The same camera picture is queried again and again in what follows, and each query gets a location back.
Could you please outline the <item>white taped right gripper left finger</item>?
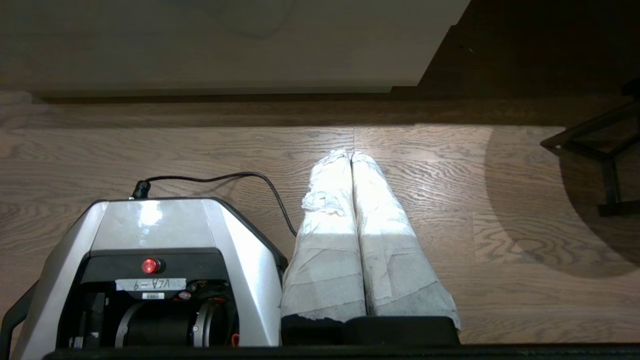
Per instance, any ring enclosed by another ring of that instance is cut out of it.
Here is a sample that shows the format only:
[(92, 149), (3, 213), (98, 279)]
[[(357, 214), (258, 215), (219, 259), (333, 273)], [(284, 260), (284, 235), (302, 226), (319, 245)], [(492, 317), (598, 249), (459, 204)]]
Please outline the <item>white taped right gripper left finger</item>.
[(283, 276), (284, 346), (343, 344), (345, 326), (367, 315), (351, 157), (333, 150), (311, 169), (294, 253)]

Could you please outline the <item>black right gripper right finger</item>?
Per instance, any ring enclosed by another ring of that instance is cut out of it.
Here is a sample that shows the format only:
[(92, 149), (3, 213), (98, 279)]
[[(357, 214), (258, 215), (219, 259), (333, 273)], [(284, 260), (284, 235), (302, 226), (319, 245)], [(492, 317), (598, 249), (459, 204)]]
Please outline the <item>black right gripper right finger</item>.
[(364, 344), (457, 346), (457, 305), (425, 255), (375, 160), (350, 158), (366, 316), (349, 322)]

